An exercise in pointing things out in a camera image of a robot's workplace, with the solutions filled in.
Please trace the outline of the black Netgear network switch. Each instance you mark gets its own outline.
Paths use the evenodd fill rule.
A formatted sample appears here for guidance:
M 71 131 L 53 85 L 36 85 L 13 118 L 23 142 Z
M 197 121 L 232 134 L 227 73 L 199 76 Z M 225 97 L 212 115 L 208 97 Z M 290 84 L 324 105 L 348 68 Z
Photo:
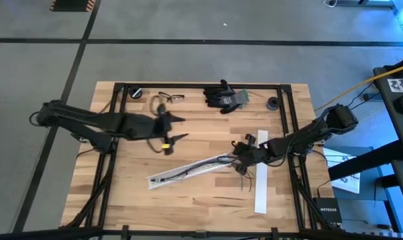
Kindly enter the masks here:
M 342 218 L 340 214 L 340 209 L 338 206 L 338 201 L 335 198 L 314 198 L 318 209 L 322 213 L 322 216 L 335 227 L 340 228 L 342 224 Z

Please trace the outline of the white slotted cable duct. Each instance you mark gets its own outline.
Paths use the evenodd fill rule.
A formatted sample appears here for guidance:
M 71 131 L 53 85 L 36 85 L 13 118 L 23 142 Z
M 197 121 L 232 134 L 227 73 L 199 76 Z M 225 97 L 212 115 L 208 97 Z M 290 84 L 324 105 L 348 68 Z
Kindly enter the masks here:
M 225 167 L 230 167 L 237 161 L 237 157 L 224 153 L 168 171 L 163 171 L 146 177 L 148 181 L 148 190 L 158 189 L 185 179 L 190 179 Z

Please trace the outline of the black grey work glove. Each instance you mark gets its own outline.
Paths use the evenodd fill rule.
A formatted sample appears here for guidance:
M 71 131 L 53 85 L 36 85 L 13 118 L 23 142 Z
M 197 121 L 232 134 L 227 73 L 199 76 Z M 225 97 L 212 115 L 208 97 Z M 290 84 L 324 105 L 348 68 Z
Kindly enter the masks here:
M 219 108 L 221 114 L 228 114 L 249 102 L 246 89 L 235 91 L 226 80 L 221 79 L 216 87 L 203 87 L 205 103 L 208 107 Z

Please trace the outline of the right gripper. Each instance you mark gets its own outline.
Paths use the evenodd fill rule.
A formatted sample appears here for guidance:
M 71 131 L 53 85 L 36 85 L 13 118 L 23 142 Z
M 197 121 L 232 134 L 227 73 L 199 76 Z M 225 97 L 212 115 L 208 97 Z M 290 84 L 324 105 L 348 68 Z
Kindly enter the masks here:
M 251 134 L 246 134 L 245 140 L 246 143 L 242 141 L 232 142 L 234 147 L 232 154 L 236 156 L 233 165 L 236 172 L 241 175 L 246 175 L 248 168 L 253 165 L 268 163 L 271 157 L 271 153 L 268 150 L 270 140 L 257 144 L 257 138 Z

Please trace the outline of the white duct cover strip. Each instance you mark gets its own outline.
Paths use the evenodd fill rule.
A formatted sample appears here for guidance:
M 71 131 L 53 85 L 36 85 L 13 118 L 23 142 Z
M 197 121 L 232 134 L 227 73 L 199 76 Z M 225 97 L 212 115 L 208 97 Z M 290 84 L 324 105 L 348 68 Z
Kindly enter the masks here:
M 254 212 L 258 214 L 266 214 L 268 189 L 268 166 L 266 164 L 258 163 L 256 165 L 255 180 Z

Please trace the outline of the black sleeve with white label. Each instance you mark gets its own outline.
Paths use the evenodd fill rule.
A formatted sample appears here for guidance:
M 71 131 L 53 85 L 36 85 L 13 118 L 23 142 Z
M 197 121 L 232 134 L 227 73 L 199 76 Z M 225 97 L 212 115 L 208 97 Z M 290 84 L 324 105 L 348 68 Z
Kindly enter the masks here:
M 170 177 L 161 177 L 161 178 L 155 178 L 155 179 L 151 179 L 150 180 L 150 182 L 163 182 L 163 181 L 169 181 L 169 180 L 173 180 L 173 179 L 175 179 L 175 178 L 177 178 L 177 177 L 180 177 L 180 176 L 186 176 L 187 175 L 187 173 L 188 173 L 188 171 L 187 170 L 185 170 L 185 171 L 182 171 L 182 172 L 180 172 L 180 173 L 177 173 L 177 174 L 175 174 L 175 175 L 172 175 L 172 176 L 170 176 Z

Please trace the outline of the marker printed sheet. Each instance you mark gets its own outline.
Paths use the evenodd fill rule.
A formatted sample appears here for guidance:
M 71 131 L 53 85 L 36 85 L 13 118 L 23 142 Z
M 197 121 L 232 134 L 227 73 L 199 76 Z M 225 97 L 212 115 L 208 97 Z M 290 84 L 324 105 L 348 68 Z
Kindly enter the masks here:
M 403 93 L 403 79 L 387 79 L 388 86 L 393 93 Z

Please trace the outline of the white paper sheet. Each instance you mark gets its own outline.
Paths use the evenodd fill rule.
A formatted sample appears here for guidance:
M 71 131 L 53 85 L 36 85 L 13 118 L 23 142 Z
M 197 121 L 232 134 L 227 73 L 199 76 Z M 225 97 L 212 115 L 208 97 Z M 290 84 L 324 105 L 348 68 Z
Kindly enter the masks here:
M 324 156 L 326 157 L 326 164 L 328 168 L 338 165 L 347 160 L 353 159 L 353 155 L 341 153 L 339 151 L 324 148 Z M 356 173 L 341 179 L 332 181 L 331 185 L 341 190 L 351 193 L 359 194 L 360 192 L 360 174 Z

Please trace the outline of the orange black striped mat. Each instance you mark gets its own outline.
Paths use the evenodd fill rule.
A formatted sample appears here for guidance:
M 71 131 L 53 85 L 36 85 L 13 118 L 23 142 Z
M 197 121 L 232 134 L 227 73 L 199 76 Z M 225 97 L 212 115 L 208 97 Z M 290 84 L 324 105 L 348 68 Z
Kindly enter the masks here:
M 96 0 L 53 0 L 50 10 L 57 12 L 91 12 Z

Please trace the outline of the clear safety glasses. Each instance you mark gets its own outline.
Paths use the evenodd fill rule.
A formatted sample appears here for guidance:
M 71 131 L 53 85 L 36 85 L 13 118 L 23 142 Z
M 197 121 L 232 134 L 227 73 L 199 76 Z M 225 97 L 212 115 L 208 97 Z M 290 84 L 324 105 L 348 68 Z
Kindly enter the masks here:
M 158 95 L 162 98 L 165 98 L 166 102 L 170 103 L 178 103 L 179 101 L 183 101 L 185 99 L 184 95 L 170 95 L 162 91 L 159 91 Z

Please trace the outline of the black desk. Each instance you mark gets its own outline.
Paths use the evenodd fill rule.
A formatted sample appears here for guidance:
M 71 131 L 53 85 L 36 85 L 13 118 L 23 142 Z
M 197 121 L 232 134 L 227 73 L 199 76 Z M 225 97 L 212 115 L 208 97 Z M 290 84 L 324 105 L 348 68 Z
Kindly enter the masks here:
M 328 172 L 332 180 L 337 180 L 390 163 L 394 173 L 379 178 L 378 182 L 383 187 L 399 187 L 403 195 L 403 93 L 391 92 L 387 79 L 403 79 L 403 60 L 393 65 L 375 68 L 374 76 L 371 78 L 386 106 L 398 139 L 335 165 Z

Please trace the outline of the black table frame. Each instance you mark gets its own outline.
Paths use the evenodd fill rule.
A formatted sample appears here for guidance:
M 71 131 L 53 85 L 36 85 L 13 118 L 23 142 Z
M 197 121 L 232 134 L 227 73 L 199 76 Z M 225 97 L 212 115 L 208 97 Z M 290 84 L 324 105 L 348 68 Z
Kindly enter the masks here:
M 81 146 L 75 163 L 61 224 L 70 223 L 83 208 L 93 185 L 109 164 L 112 181 L 98 198 L 90 221 L 82 226 L 102 227 L 107 235 L 120 234 L 127 226 L 132 236 L 270 237 L 277 229 L 281 237 L 298 237 L 301 229 L 322 230 L 297 186 L 313 193 L 322 187 L 326 197 L 332 187 L 322 149 L 304 158 L 288 157 L 268 168 L 266 214 L 254 212 L 256 168 L 247 176 L 225 167 L 148 190 L 146 177 L 208 157 L 232 151 L 232 141 L 260 130 L 282 137 L 309 124 L 315 117 L 310 91 L 305 84 L 247 85 L 250 100 L 244 108 L 223 115 L 204 102 L 202 84 L 144 83 L 139 100 L 119 97 L 117 109 L 146 114 L 149 99 L 157 92 L 183 94 L 185 100 L 168 105 L 172 114 L 185 119 L 173 125 L 173 134 L 188 135 L 177 142 L 173 154 L 154 153 L 144 141 L 119 141 L 115 157 L 101 157 L 89 146 Z M 281 101 L 279 109 L 266 108 L 270 97 Z

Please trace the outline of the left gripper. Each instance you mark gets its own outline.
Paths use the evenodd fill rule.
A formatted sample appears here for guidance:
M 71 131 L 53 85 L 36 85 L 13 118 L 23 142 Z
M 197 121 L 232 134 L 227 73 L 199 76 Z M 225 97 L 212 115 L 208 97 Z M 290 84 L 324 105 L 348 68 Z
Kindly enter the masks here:
M 165 104 L 160 103 L 157 107 L 155 118 L 150 118 L 146 115 L 137 115 L 135 126 L 131 128 L 131 141 L 145 140 L 153 152 L 171 155 L 173 153 L 173 145 L 188 135 L 188 133 L 185 133 L 169 138 L 171 123 L 183 121 L 185 121 L 184 118 L 172 115 L 166 110 Z M 161 148 L 156 149 L 151 143 L 151 139 L 162 139 L 163 145 Z

